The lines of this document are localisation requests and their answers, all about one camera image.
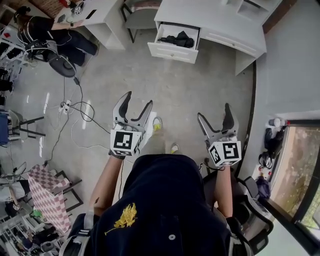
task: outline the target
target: yellow embroidered design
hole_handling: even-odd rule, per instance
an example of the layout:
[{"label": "yellow embroidered design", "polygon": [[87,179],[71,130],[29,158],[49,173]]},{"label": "yellow embroidered design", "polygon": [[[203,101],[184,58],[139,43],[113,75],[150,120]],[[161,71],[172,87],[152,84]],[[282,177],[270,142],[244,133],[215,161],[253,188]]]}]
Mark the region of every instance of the yellow embroidered design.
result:
[{"label": "yellow embroidered design", "polygon": [[131,206],[131,204],[129,204],[123,210],[120,219],[114,223],[114,228],[112,228],[111,230],[109,230],[107,232],[104,232],[104,235],[106,236],[110,231],[115,230],[115,229],[125,228],[126,226],[131,227],[132,224],[136,221],[136,214],[137,214],[136,204],[133,203],[132,206]]}]

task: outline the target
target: person sitting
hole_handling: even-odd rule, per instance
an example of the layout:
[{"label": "person sitting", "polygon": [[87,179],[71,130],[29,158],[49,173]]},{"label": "person sitting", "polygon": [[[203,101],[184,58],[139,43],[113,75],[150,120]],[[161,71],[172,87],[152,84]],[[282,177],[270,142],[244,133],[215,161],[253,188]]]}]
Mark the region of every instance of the person sitting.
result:
[{"label": "person sitting", "polygon": [[56,228],[54,226],[44,229],[36,234],[32,234],[30,229],[28,230],[28,238],[22,240],[23,247],[26,250],[33,250],[34,248],[40,247],[41,244],[45,242],[50,242],[59,237],[59,234],[56,233]]},{"label": "person sitting", "polygon": [[67,56],[69,61],[78,66],[85,63],[86,54],[83,51],[91,55],[97,53],[98,47],[93,42],[79,32],[69,30],[81,26],[82,20],[75,23],[55,23],[51,18],[30,16],[29,11],[30,8],[22,6],[14,14],[23,41],[55,41],[58,53]]},{"label": "person sitting", "polygon": [[27,180],[18,180],[9,186],[0,186],[0,202],[6,202],[5,211],[9,216],[15,216],[21,209],[19,199],[30,192]]}]

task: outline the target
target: desk leg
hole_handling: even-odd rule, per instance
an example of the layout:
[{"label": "desk leg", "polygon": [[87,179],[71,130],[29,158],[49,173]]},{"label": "desk leg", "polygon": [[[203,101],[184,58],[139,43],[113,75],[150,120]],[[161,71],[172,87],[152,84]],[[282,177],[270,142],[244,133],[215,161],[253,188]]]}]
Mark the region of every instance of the desk leg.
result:
[{"label": "desk leg", "polygon": [[125,49],[131,43],[129,33],[125,27],[125,21],[120,10],[122,4],[123,1],[118,0],[105,19],[105,23],[112,31],[112,36],[110,38],[110,48],[112,49],[120,49],[114,47],[120,45]]},{"label": "desk leg", "polygon": [[244,69],[246,69],[252,62],[254,62],[257,58],[244,53],[240,50],[236,50],[235,53],[235,75],[237,76]]},{"label": "desk leg", "polygon": [[109,50],[125,50],[131,40],[121,15],[122,0],[118,0],[101,24],[85,26]]}]

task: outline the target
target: window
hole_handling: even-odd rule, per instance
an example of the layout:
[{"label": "window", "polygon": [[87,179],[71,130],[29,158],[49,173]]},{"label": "window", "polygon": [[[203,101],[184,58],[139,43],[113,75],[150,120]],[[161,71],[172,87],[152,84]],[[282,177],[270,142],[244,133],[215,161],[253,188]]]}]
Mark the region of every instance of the window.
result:
[{"label": "window", "polygon": [[[319,145],[320,128],[294,126],[288,128],[283,157],[272,188],[271,199],[291,217],[297,213],[310,185],[318,159]],[[304,225],[318,227],[313,220],[313,214],[319,204],[320,189],[314,195],[310,209],[302,220]]]},{"label": "window", "polygon": [[260,203],[310,254],[320,251],[320,120],[294,120],[272,177],[270,199]]}]

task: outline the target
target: checkered box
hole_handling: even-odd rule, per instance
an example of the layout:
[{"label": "checkered box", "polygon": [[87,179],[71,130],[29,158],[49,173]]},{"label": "checkered box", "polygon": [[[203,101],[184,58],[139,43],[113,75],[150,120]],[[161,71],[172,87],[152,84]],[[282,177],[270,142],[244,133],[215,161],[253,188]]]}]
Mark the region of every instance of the checkered box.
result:
[{"label": "checkered box", "polygon": [[214,165],[232,166],[241,160],[240,141],[219,141],[214,142],[208,149]]}]

